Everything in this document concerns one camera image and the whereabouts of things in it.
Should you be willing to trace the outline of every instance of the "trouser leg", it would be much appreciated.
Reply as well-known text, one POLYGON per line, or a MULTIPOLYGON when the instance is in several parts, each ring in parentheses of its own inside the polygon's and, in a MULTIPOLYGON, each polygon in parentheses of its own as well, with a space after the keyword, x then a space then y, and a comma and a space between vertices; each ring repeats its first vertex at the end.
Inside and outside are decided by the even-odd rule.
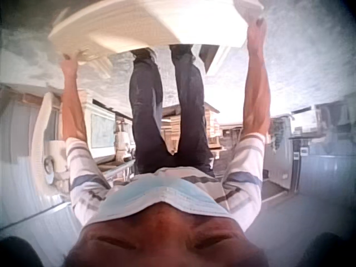
POLYGON ((213 156, 206 137, 204 86, 193 60, 190 50, 172 50, 181 106, 181 135, 175 156, 180 166, 192 166, 214 177, 210 167, 213 156))
POLYGON ((130 79, 130 104, 133 137, 139 173, 174 167, 174 158, 161 137, 162 82, 157 65, 151 59, 136 58, 130 79))

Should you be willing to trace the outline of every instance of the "shirt sleeve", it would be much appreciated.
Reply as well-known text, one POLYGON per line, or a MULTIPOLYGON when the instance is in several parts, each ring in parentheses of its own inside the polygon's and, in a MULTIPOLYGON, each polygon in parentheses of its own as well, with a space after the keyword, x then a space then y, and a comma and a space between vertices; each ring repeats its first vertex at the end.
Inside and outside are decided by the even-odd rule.
POLYGON ((261 209, 264 151, 263 135, 245 135, 234 148, 233 160, 222 179, 229 211, 243 231, 252 224, 261 209))
POLYGON ((111 186, 97 167, 84 141, 68 138, 66 147, 72 207, 80 223, 85 225, 97 212, 111 186))

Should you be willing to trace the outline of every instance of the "hand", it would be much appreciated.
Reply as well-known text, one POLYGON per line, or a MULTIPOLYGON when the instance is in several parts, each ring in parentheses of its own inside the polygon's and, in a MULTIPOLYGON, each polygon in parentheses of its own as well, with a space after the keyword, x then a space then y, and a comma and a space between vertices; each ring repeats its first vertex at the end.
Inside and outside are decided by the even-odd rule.
POLYGON ((77 71, 78 71, 78 61, 77 61, 77 56, 74 55, 72 57, 64 54, 64 60, 61 62, 61 68, 62 72, 65 76, 65 78, 73 78, 77 77, 77 71))
POLYGON ((265 41, 267 24, 265 19, 250 19, 247 30, 247 48, 249 54, 263 55, 263 44, 265 41))

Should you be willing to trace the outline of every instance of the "person's right leg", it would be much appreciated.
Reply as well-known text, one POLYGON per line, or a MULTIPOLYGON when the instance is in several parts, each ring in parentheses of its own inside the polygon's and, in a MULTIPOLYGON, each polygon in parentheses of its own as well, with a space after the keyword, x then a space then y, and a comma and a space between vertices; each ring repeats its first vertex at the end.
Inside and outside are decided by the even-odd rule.
POLYGON ((178 152, 180 166, 191 166, 214 177, 210 167, 212 153, 206 137, 204 86, 199 69, 194 66, 191 45, 170 46, 175 66, 181 106, 181 127, 178 152))
POLYGON ((160 134, 162 82, 157 65, 149 52, 138 50, 132 53, 136 56, 130 79, 136 165, 139 173, 152 173, 162 167, 175 166, 174 157, 167 151, 160 134))

